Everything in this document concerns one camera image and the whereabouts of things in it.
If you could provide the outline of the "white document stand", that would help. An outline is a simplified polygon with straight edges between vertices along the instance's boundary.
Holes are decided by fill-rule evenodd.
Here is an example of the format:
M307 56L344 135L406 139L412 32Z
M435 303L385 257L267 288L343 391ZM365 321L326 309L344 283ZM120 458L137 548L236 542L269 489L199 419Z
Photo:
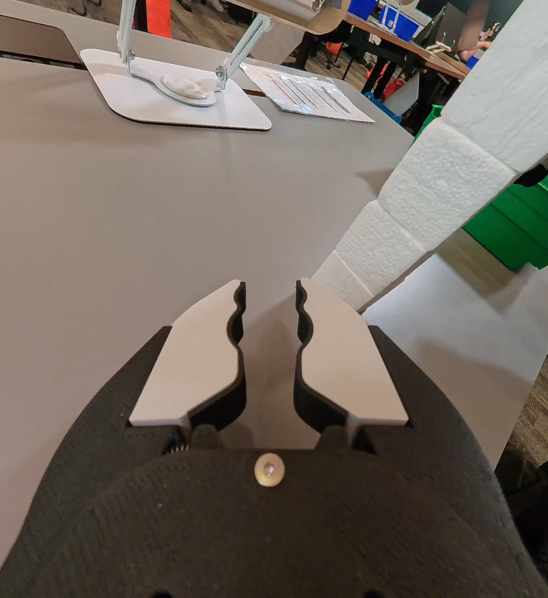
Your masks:
M80 56L108 106L132 121L269 131L272 124L232 79L274 19L323 35L337 28L350 1L233 1L256 14L215 71L136 57L131 34L136 1L122 1L117 52L84 49Z

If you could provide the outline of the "clear sleeve printed sheet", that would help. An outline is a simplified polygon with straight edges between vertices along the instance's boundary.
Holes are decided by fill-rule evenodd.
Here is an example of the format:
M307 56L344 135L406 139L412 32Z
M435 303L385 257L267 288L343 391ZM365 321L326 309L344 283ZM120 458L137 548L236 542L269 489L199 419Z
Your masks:
M304 116L374 124L332 81L241 64L244 74L281 110Z

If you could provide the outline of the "brown wooden table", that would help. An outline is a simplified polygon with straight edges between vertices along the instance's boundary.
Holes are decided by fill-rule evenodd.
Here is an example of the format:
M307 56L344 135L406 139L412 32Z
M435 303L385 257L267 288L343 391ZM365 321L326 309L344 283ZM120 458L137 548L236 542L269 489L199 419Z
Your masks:
M350 12L347 12L344 20L364 32L375 35L381 40L389 42L394 47L400 48L402 51L408 54L418 56L423 61L423 64L426 68L433 69L460 81L462 81L471 71L465 64L456 61L450 56L440 53L433 54L412 41L402 40L394 33L391 33L384 27L379 26L379 24L376 22L363 20Z

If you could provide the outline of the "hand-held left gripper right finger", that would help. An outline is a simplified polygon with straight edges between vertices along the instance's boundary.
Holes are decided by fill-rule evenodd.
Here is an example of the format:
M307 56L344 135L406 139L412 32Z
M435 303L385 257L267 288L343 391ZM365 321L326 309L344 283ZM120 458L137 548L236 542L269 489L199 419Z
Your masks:
M338 428L353 445L371 426L404 428L407 410L366 321L314 280L295 286L294 409L320 436Z

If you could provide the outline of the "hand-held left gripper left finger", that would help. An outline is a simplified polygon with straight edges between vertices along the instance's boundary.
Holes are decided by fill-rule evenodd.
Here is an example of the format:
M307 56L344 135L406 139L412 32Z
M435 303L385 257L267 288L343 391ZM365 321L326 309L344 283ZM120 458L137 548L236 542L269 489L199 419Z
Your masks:
M246 285L231 280L188 308L171 326L129 423L133 427L200 425L221 431L247 405L242 350Z

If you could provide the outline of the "person's dark clothing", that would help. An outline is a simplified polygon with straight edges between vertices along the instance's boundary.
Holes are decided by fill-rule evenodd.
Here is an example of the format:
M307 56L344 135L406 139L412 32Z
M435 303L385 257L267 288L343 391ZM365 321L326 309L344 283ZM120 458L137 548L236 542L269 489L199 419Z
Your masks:
M523 543L548 584L548 461L538 466L508 443L494 473Z

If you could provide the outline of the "green plastic bin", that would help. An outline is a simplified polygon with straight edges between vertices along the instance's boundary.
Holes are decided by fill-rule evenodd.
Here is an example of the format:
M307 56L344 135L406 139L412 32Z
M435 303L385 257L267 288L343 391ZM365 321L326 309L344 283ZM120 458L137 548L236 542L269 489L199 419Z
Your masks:
M536 185L512 184L463 230L509 270L548 266L548 172Z

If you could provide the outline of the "blue plastic crate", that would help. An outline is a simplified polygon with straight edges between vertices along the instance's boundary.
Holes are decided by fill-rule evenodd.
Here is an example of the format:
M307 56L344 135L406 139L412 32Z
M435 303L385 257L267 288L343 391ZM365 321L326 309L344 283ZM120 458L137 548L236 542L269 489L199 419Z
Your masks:
M379 110L381 110L387 116L389 116L394 122L396 122L397 124L401 124L401 121L402 121L403 117L401 115L395 114L382 101L376 99L374 97L373 92L366 92L364 94L364 97L366 97L370 102L372 102L372 104L374 104Z

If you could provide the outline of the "orange plastic object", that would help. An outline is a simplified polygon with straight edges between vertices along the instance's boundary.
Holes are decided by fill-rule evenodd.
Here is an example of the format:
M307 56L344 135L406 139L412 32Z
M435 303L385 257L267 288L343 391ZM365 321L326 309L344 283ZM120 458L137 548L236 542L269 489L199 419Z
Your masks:
M147 32L164 38L172 38L171 2L146 1Z

